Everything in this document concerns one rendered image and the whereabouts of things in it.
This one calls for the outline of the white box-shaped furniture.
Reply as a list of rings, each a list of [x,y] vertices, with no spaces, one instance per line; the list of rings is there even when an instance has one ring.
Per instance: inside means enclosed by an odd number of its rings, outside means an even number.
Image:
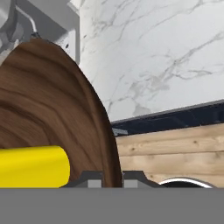
[[[34,20],[41,38],[59,45],[80,63],[80,16],[72,0],[17,0],[17,6]]]

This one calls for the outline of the brown wooden bowl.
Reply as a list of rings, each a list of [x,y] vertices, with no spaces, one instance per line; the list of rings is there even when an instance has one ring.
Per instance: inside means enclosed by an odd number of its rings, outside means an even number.
[[[66,151],[70,181],[98,171],[105,187],[123,185],[116,139],[94,88],[61,47],[33,38],[0,65],[0,149],[48,145]]]

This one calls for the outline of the yellow cup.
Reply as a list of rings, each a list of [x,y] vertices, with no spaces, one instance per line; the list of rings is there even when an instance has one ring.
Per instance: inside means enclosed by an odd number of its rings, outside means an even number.
[[[69,178],[69,159],[59,146],[0,149],[0,188],[59,188]]]

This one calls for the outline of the dark blue plinth strip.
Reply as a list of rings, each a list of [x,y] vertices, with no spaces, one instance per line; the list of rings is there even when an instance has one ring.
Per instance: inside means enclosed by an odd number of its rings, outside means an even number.
[[[116,136],[177,130],[224,123],[224,100],[140,115],[111,123]]]

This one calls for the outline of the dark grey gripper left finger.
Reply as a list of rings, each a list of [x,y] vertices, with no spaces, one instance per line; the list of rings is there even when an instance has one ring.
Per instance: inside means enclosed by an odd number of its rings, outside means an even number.
[[[67,183],[65,187],[102,188],[102,172],[83,171],[78,179]]]

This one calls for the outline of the black round thing white rim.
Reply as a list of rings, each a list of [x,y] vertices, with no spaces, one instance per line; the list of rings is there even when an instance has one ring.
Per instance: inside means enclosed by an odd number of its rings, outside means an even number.
[[[166,180],[163,180],[159,182],[161,186],[166,186],[166,187],[190,187],[190,188],[214,188],[214,185],[198,180],[195,178],[168,178]]]

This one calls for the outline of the thin grey curved bar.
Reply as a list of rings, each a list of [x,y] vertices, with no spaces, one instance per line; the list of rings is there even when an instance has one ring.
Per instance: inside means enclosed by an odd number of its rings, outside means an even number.
[[[31,37],[37,39],[39,37],[39,33],[34,19],[29,14],[24,12],[20,7],[16,6],[16,10],[29,20],[31,23]]]

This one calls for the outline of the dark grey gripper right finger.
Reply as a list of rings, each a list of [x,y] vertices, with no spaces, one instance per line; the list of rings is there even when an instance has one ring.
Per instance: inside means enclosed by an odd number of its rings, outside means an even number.
[[[148,180],[143,171],[123,171],[122,183],[124,188],[158,188],[160,184]]]

